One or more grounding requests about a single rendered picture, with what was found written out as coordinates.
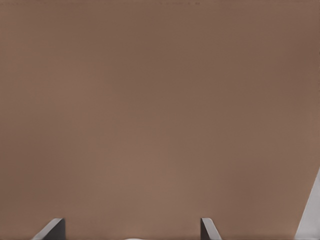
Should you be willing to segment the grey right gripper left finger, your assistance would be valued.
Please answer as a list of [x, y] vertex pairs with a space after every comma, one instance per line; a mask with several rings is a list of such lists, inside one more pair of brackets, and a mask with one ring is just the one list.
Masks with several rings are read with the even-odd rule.
[[52, 219], [31, 240], [66, 240], [66, 221], [64, 218]]

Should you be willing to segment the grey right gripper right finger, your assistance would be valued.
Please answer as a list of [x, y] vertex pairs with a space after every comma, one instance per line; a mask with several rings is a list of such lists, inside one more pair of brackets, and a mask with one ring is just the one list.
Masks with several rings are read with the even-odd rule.
[[211, 218], [202, 217], [200, 219], [200, 240], [222, 240]]

